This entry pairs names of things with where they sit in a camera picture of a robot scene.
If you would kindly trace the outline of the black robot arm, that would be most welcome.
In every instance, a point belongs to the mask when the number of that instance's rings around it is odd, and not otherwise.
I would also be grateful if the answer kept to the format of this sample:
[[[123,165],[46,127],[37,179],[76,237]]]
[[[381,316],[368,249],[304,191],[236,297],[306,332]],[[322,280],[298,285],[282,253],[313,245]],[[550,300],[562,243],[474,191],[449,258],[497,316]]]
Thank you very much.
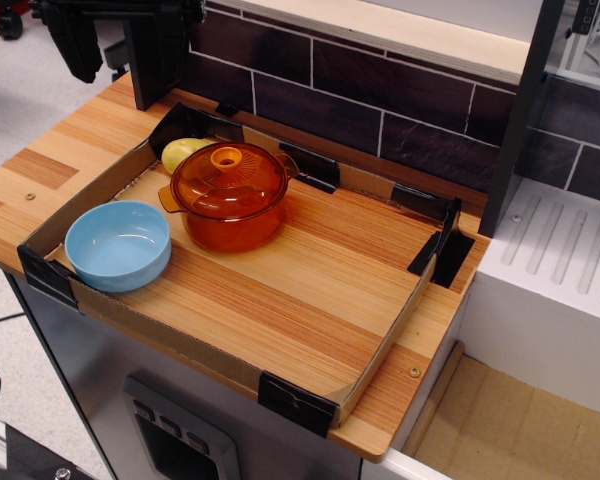
[[[157,84],[170,89],[180,82],[192,27],[206,18],[204,1],[31,1],[34,17],[48,28],[71,74],[95,80],[103,60],[97,20],[122,21],[132,71],[140,63]]]

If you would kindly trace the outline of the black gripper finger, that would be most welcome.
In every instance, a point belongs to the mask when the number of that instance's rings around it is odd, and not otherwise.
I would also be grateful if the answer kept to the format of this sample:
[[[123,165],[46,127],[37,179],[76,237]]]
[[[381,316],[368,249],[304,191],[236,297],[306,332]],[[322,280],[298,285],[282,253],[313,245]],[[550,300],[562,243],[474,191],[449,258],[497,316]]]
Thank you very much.
[[[45,25],[71,74],[84,83],[93,83],[103,64],[94,20],[47,17]]]

